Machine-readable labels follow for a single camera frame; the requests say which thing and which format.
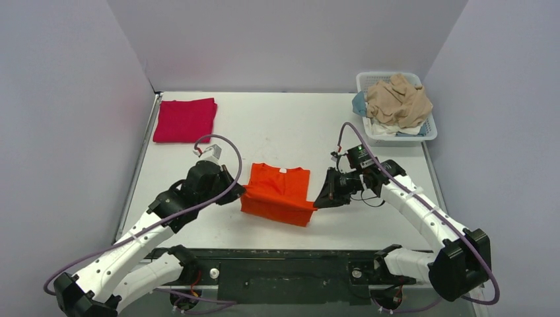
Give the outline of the orange t-shirt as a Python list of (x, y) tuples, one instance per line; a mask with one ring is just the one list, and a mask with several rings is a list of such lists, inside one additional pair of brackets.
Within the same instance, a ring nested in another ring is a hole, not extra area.
[(306, 227), (317, 210), (307, 200), (310, 171), (254, 163), (240, 210), (271, 221)]

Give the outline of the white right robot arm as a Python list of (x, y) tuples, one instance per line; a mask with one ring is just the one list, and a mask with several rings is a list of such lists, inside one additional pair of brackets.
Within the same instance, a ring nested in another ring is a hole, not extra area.
[(335, 162), (346, 158), (350, 169), (327, 169), (315, 208), (348, 205), (352, 195), (370, 190), (398, 211), (431, 249), (426, 253), (393, 244), (377, 252), (373, 273), (379, 282), (405, 277), (428, 283), (444, 300), (454, 301), (490, 280), (491, 245), (486, 233), (470, 230), (443, 213), (398, 163), (379, 162), (362, 145), (331, 156)]

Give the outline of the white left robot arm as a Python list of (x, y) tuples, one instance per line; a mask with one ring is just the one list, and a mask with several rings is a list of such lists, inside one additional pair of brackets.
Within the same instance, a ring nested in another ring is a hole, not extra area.
[(74, 274), (53, 281), (58, 307), (66, 316), (117, 316), (126, 306), (167, 283), (188, 284), (199, 276), (196, 257), (182, 245), (172, 246), (153, 262), (137, 264), (199, 212), (216, 203), (236, 201), (245, 188), (226, 166), (200, 160), (186, 178), (158, 194), (141, 218), (111, 249)]

